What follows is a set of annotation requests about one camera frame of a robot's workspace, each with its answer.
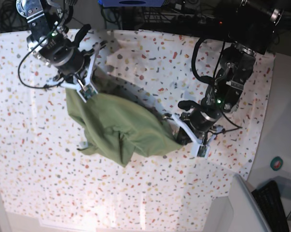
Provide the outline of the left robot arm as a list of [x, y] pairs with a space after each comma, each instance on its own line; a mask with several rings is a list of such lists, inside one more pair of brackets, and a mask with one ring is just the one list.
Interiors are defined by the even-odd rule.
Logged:
[[244, 85], [253, 73], [256, 55], [266, 53], [283, 11], [283, 4], [277, 0], [222, 0], [215, 8], [215, 17], [222, 20], [223, 38], [232, 43], [222, 47], [213, 76], [200, 76], [196, 58], [206, 37], [199, 38], [191, 67], [195, 78], [208, 87], [200, 103], [178, 103], [184, 110], [180, 119], [198, 139], [204, 141], [209, 132], [220, 134], [215, 123], [238, 105]]

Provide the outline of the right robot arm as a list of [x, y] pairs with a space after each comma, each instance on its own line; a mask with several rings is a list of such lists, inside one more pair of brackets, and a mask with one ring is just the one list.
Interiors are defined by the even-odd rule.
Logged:
[[53, 0], [18, 0], [16, 9], [27, 21], [31, 34], [27, 37], [28, 49], [35, 58], [56, 67], [64, 76], [80, 75], [88, 65], [89, 52], [79, 46], [91, 26], [84, 24], [74, 40], [68, 38], [67, 24], [73, 17], [75, 0], [63, 4]]

